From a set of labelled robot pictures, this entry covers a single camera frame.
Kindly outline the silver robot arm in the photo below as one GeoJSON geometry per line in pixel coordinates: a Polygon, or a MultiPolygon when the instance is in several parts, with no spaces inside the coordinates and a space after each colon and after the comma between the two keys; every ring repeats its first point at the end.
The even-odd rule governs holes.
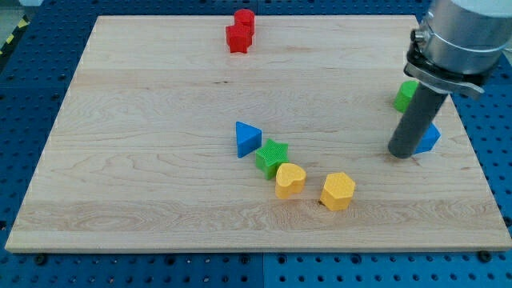
{"type": "Polygon", "coordinates": [[[433,1],[410,32],[404,72],[418,87],[388,151],[412,156],[449,94],[480,98],[510,38],[509,0],[433,1]]]}

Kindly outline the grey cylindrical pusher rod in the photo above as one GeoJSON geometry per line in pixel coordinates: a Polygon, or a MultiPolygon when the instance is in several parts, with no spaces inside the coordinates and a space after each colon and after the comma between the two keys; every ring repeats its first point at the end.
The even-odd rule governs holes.
{"type": "Polygon", "coordinates": [[[409,158],[448,96],[419,83],[389,143],[388,151],[396,158],[409,158]]]}

